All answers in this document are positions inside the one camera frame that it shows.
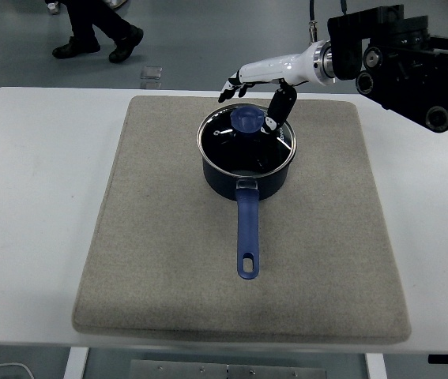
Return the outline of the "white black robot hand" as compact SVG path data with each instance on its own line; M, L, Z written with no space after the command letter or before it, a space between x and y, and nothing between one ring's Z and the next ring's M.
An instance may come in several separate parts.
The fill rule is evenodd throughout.
M326 53L330 45L324 41L312 43L303 53L267 58L248 63L231 75L220 92L218 101L233 96L244 97L248 88L256 84L278 84L268 106L262 132L270 134L286 122L297 100L296 86L306 83L326 84L332 80L326 70Z

